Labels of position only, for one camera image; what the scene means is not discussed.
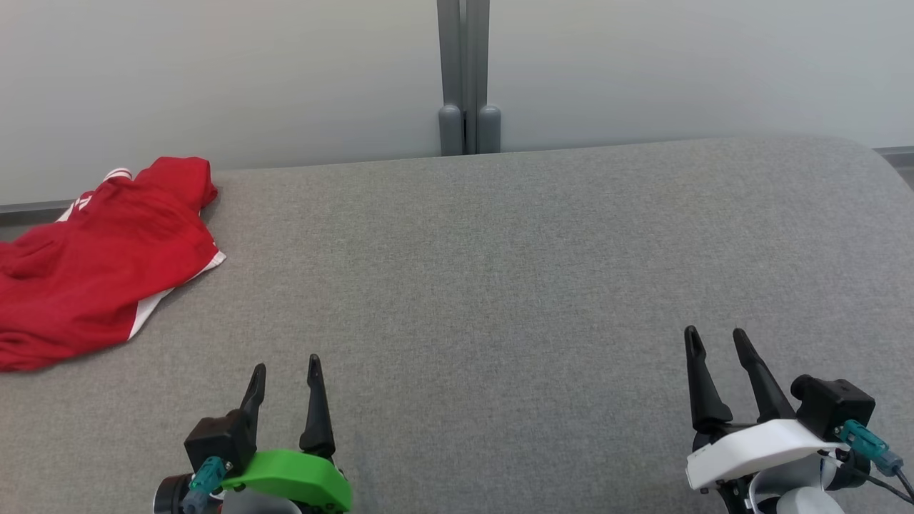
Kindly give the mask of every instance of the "cable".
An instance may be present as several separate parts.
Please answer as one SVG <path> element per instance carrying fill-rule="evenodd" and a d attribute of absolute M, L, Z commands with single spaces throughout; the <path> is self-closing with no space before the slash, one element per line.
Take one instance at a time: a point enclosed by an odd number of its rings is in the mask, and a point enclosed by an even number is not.
<path fill-rule="evenodd" d="M 822 455 L 822 456 L 824 456 L 824 457 L 827 457 L 827 458 L 831 459 L 832 461 L 834 461 L 834 464 L 835 464 L 836 466 L 838 466 L 839 468 L 843 469 L 844 471 L 846 471 L 846 472 L 848 472 L 848 473 L 851 473 L 852 475 L 856 475 L 856 476 L 858 476 L 858 477 L 862 477 L 862 478 L 865 479 L 867 482 L 870 482 L 870 483 L 872 483 L 872 484 L 876 484 L 877 486 L 880 486 L 880 487 L 884 488 L 886 491 L 888 491 L 888 492 L 892 493 L 893 495 L 895 495 L 895 496 L 897 496 L 897 497 L 903 499 L 904 501 L 908 502 L 909 504 L 914 505 L 914 496 L 912 496 L 912 497 L 909 498 L 907 495 L 905 495 L 905 493 L 903 493 L 903 492 L 901 492 L 901 491 L 895 489 L 894 487 L 892 487 L 892 486 L 890 486 L 889 484 L 883 482 L 882 480 L 879 480 L 878 478 L 873 478 L 873 477 L 871 477 L 868 473 L 864 473 L 863 471 L 860 471 L 859 469 L 855 469 L 853 466 L 848 466 L 846 463 L 843 463 L 843 462 L 841 462 L 840 460 L 838 460 L 838 459 L 832 457 L 831 455 L 828 455 L 828 453 L 825 452 L 824 450 L 820 450 L 820 451 L 819 451 L 819 454 Z M 902 483 L 907 482 L 907 481 L 908 481 L 908 479 L 905 478 L 904 480 L 902 480 Z"/>
<path fill-rule="evenodd" d="M 908 482 L 908 478 L 905 477 L 905 474 L 901 472 L 901 467 L 895 468 L 895 474 L 898 475 L 898 480 L 901 480 L 901 485 L 905 487 L 905 490 L 908 491 L 908 494 L 914 498 L 914 487 L 911 487 L 911 483 Z"/>

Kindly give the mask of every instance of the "gray cushion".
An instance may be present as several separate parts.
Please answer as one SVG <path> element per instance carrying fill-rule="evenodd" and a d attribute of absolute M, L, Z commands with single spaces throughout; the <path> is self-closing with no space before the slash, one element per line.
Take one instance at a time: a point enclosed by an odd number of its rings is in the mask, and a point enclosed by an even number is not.
<path fill-rule="evenodd" d="M 228 259 L 130 343 L 0 376 L 3 512 L 146 512 L 196 421 L 265 362 L 260 448 L 296 448 L 321 356 L 356 512 L 723 512 L 686 484 L 683 329 L 738 421 L 744 327 L 786 390 L 877 398 L 914 460 L 914 195 L 786 137 L 218 173 Z M 902 510 L 872 486 L 848 511 Z"/>

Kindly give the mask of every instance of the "robotic arm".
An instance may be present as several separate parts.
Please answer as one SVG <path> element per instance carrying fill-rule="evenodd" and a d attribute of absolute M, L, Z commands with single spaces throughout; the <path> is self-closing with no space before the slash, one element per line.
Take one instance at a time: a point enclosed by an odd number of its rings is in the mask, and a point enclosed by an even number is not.
<path fill-rule="evenodd" d="M 867 480 L 914 504 L 901 459 L 866 428 L 876 407 L 872 397 L 847 380 L 802 375 L 791 386 L 802 402 L 795 412 L 746 332 L 734 330 L 733 342 L 759 406 L 755 423 L 733 423 L 707 370 L 698 331 L 685 329 L 696 431 L 685 471 L 692 489 L 715 489 L 729 514 L 843 514 L 826 491 Z M 898 476 L 909 496 L 870 477 L 871 461 L 884 475 Z"/>
<path fill-rule="evenodd" d="M 311 398 L 301 452 L 257 449 L 257 423 L 267 369 L 258 364 L 238 409 L 203 418 L 184 441 L 193 474 L 162 481 L 154 514 L 341 514 L 352 489 L 334 466 L 336 451 L 321 360 L 308 364 Z"/>

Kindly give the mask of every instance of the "white sleeve trim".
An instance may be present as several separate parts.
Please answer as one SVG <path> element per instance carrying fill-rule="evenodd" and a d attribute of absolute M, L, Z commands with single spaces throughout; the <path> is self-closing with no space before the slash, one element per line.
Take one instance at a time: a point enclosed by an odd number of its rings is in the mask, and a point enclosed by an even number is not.
<path fill-rule="evenodd" d="M 104 182 L 105 180 L 108 180 L 110 178 L 115 178 L 115 177 L 125 177 L 130 180 L 133 180 L 133 175 L 130 173 L 129 169 L 127 169 L 125 167 L 118 167 L 118 168 L 115 168 L 115 169 L 109 171 L 108 175 L 105 176 L 105 179 L 102 180 L 102 182 Z M 57 221 L 69 220 L 69 217 L 71 214 L 73 214 L 74 209 L 82 210 L 82 208 L 89 205 L 89 200 L 91 200 L 91 199 L 92 199 L 92 195 L 89 195 L 86 198 L 76 198 L 76 201 L 74 201 L 69 206 L 69 209 L 67 209 L 66 212 L 64 212 L 63 214 L 60 215 L 60 218 L 58 218 Z"/>
<path fill-rule="evenodd" d="M 219 266 L 225 260 L 226 260 L 226 254 L 216 250 L 216 255 L 213 256 L 212 260 L 210 260 L 209 263 L 206 266 L 204 266 L 202 270 L 197 272 L 196 275 L 191 277 L 190 280 L 194 280 L 202 272 L 211 270 L 211 269 L 215 268 L 216 266 Z M 173 288 L 165 290 L 161 293 L 153 294 L 152 296 L 150 296 L 148 298 L 144 298 L 136 303 L 136 317 L 133 319 L 133 326 L 130 329 L 130 336 L 127 337 L 128 340 L 133 338 L 133 336 L 135 336 L 136 333 L 140 331 L 140 328 L 143 327 L 143 323 L 145 323 L 146 320 L 149 319 L 149 316 L 155 310 L 155 306 L 159 305 L 159 302 L 162 301 L 162 298 L 165 298 L 169 293 L 171 293 L 174 290 L 175 290 L 175 288 L 173 287 Z"/>

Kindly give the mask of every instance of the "gray baseboard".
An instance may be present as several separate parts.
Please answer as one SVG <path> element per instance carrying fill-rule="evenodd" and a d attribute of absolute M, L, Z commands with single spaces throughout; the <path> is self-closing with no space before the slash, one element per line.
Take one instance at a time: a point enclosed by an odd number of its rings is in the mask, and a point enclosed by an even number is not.
<path fill-rule="evenodd" d="M 7 215 L 17 213 L 27 213 L 36 211 L 55 211 L 60 216 L 73 200 L 58 200 L 52 202 L 34 202 L 34 203 L 15 203 L 11 205 L 0 205 L 0 222 L 6 219 Z"/>
<path fill-rule="evenodd" d="M 896 169 L 914 166 L 914 146 L 890 146 L 888 148 L 873 148 Z"/>
<path fill-rule="evenodd" d="M 31 209 L 0 212 L 0 241 L 15 241 L 36 225 L 52 223 L 64 209 Z"/>

